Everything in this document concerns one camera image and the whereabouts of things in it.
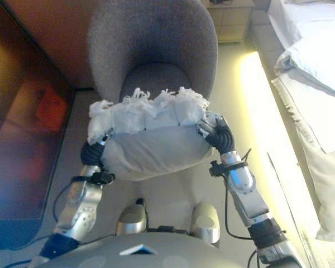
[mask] drawer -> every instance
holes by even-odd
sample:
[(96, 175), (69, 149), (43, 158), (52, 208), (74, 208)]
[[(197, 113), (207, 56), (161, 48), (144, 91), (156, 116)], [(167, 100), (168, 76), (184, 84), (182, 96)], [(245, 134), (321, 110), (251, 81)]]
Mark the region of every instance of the drawer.
[(215, 26), (222, 24), (223, 9), (209, 9), (208, 12), (210, 13)]
[(246, 25), (222, 25), (218, 35), (219, 42), (237, 42), (243, 40)]
[(245, 25), (250, 19), (251, 8), (226, 8), (223, 12), (222, 25)]

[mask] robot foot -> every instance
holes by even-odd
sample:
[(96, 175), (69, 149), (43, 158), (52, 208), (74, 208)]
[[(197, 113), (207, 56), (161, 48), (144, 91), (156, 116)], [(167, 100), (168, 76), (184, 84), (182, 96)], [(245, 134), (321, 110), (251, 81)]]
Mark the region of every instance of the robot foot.
[(212, 205), (201, 202), (194, 208), (190, 235), (218, 247), (219, 220), (217, 211)]
[(146, 231), (148, 222), (145, 207), (146, 204), (143, 198), (136, 200), (134, 205), (126, 207), (118, 219), (116, 235), (128, 235)]

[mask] bed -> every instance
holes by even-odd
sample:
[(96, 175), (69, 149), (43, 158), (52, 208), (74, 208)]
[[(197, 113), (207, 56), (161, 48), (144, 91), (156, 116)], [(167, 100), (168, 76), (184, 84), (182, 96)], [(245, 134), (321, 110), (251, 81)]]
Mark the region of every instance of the bed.
[(271, 0), (267, 14), (256, 11), (252, 35), (319, 202), (318, 232), (302, 238), (310, 263), (335, 267), (335, 3), (296, 2), (310, 1)]

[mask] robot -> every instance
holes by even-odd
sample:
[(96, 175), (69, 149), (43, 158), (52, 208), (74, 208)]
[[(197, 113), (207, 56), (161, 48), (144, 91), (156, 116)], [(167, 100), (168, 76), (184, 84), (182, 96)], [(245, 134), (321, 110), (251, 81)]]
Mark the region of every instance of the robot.
[[(257, 191), (248, 163), (236, 151), (224, 118), (216, 116), (215, 127), (203, 120), (197, 126), (198, 133), (220, 153), (221, 164), (213, 161), (210, 174), (223, 177), (257, 248), (257, 257), (269, 267), (302, 267), (294, 246)], [(111, 135), (112, 130), (101, 142), (84, 144), (84, 166), (80, 175), (72, 178), (66, 206), (52, 235), (28, 267), (239, 267), (218, 249), (217, 212), (206, 203), (195, 207), (187, 232), (168, 226), (149, 228), (145, 201), (138, 199), (119, 217), (116, 236), (79, 246), (94, 226), (103, 186), (114, 181), (114, 175), (102, 169), (100, 163)]]

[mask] wooden cabinet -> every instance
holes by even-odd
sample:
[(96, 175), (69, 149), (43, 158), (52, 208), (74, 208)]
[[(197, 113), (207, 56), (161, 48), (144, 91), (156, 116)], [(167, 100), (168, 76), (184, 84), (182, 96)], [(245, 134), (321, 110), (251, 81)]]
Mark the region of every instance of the wooden cabinet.
[(243, 41), (254, 8), (252, 0), (224, 1), (222, 4), (202, 2), (211, 15), (218, 42)]

